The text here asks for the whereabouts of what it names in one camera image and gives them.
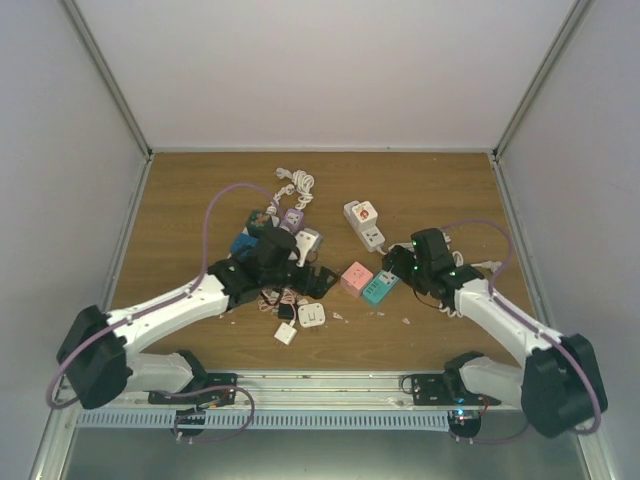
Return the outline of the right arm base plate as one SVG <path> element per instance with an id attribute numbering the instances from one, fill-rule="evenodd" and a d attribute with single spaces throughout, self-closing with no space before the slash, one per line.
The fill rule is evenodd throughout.
<path id="1" fill-rule="evenodd" d="M 456 439 L 473 440 L 489 408 L 501 405 L 493 397 L 470 393 L 460 386 L 449 387 L 444 373 L 403 375 L 399 388 L 411 396 L 415 406 L 446 407 L 449 432 Z"/>

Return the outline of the pink cube socket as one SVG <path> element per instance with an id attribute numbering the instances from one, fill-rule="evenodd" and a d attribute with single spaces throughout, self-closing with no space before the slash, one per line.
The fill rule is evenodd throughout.
<path id="1" fill-rule="evenodd" d="M 341 275 L 340 285 L 351 296 L 358 298 L 373 278 L 374 275 L 368 268 L 354 262 Z"/>

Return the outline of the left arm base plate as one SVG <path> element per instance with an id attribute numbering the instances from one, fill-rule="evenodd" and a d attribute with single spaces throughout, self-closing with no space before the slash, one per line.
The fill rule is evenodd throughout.
<path id="1" fill-rule="evenodd" d="M 185 405 L 185 408 L 175 411 L 176 416 L 180 418 L 178 432 L 187 437 L 195 437 L 204 431 L 203 428 L 196 429 L 195 426 L 204 424 L 207 409 L 235 403 L 236 393 L 233 389 L 207 392 L 204 392 L 204 389 L 213 386 L 236 386 L 237 380 L 236 373 L 207 373 L 203 377 L 194 378 L 182 390 L 169 396 L 158 391 L 149 392 L 147 401 L 151 405 Z"/>

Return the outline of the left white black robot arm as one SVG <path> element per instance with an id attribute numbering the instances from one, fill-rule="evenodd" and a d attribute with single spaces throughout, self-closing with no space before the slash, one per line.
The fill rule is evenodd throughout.
<path id="1" fill-rule="evenodd" d="M 252 303 L 267 289 L 323 298 L 337 276 L 307 260 L 321 242 L 309 228 L 297 234 L 271 229 L 247 253 L 206 265 L 194 280 L 147 302 L 107 313 L 96 305 L 81 310 L 56 355 L 77 402 L 96 409 L 125 392 L 198 402 L 205 395 L 206 371 L 195 356 L 149 354 L 147 348 L 197 321 Z"/>

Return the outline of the white charger plug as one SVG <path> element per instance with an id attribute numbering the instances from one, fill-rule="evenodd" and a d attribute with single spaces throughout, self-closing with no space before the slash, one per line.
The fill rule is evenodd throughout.
<path id="1" fill-rule="evenodd" d="M 273 338 L 278 346 L 290 346 L 297 333 L 298 330 L 295 328 L 293 322 L 282 322 L 276 329 Z"/>

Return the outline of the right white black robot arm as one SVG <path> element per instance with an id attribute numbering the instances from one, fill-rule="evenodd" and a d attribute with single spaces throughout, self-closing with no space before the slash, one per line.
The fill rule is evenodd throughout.
<path id="1" fill-rule="evenodd" d="M 393 246 L 382 265 L 416 296 L 429 295 L 445 313 L 481 327 L 516 362 L 501 364 L 470 351 L 446 362 L 435 387 L 423 376 L 413 376 L 415 404 L 434 401 L 439 392 L 455 404 L 449 417 L 453 436 L 478 434 L 479 415 L 465 410 L 475 397 L 485 404 L 497 401 L 519 409 L 528 426 L 546 438 L 599 430 L 608 399 L 595 350 L 586 337 L 563 335 L 525 313 L 498 292 L 493 277 L 456 259 L 441 229 L 412 234 L 410 246 Z"/>

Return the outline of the white cube socket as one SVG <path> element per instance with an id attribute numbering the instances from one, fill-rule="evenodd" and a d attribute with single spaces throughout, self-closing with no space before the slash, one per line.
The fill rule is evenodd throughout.
<path id="1" fill-rule="evenodd" d="M 376 225 L 378 213 L 369 201 L 354 204 L 350 212 L 351 218 L 358 228 L 366 230 Z"/>

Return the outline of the teal power strip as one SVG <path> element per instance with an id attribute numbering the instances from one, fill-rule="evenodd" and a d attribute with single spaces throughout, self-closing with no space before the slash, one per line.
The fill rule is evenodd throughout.
<path id="1" fill-rule="evenodd" d="M 391 292 L 399 278 L 391 272 L 381 270 L 364 288 L 363 299 L 372 307 L 378 307 Z"/>

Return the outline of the blue cube socket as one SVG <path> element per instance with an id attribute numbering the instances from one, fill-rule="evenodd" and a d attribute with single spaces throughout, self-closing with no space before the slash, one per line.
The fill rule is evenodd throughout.
<path id="1" fill-rule="evenodd" d="M 257 245 L 258 239 L 245 233 L 239 233 L 230 247 L 230 255 L 245 258 Z"/>

